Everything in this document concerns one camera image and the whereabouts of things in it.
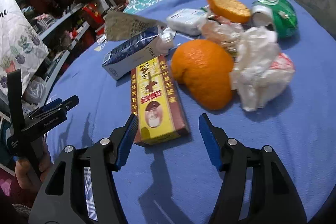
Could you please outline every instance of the bag with plant print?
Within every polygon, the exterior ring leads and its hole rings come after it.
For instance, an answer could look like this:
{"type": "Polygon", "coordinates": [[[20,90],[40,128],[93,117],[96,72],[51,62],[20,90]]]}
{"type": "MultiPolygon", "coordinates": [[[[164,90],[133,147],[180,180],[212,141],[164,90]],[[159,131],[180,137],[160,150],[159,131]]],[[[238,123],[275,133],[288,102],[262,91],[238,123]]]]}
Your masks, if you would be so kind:
{"type": "Polygon", "coordinates": [[[48,48],[39,39],[15,0],[0,2],[0,90],[7,95],[7,74],[21,69],[22,94],[48,48]]]}

